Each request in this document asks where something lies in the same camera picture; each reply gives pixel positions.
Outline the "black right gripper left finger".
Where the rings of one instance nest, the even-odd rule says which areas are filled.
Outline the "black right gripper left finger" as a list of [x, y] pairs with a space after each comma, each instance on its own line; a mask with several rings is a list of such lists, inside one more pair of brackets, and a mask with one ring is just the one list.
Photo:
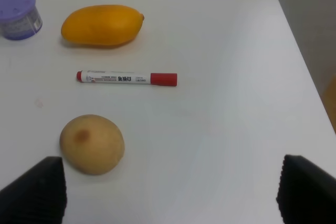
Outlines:
[[59, 156], [44, 158], [1, 190], [1, 223], [62, 223], [66, 207]]

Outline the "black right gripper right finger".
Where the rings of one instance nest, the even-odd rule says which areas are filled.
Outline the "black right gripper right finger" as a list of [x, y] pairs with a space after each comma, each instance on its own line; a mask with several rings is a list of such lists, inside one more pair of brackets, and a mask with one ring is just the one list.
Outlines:
[[285, 155], [276, 197], [284, 223], [335, 223], [335, 178], [300, 155]]

